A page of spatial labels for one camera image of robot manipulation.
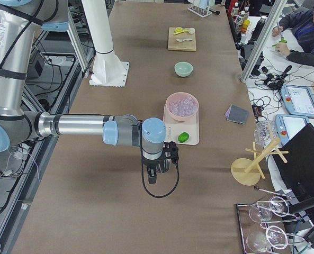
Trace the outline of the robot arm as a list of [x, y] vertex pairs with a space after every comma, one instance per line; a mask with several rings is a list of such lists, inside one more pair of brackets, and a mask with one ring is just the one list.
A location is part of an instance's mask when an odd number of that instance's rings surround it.
[[153, 184], [158, 173], [165, 173], [179, 161], [176, 144], [165, 141], [162, 120], [21, 109], [34, 34], [37, 30], [67, 31], [68, 10], [67, 1], [0, 1], [0, 152], [33, 138], [101, 135], [106, 144], [138, 147], [142, 182]]

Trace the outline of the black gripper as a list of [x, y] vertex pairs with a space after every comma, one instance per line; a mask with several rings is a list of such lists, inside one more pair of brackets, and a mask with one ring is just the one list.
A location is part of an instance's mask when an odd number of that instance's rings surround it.
[[178, 147], [175, 142], [164, 142], [162, 150], [157, 154], [149, 154], [143, 150], [143, 164], [147, 166], [148, 183], [155, 184], [157, 181], [156, 166], [165, 159], [171, 159], [172, 164], [178, 169]]

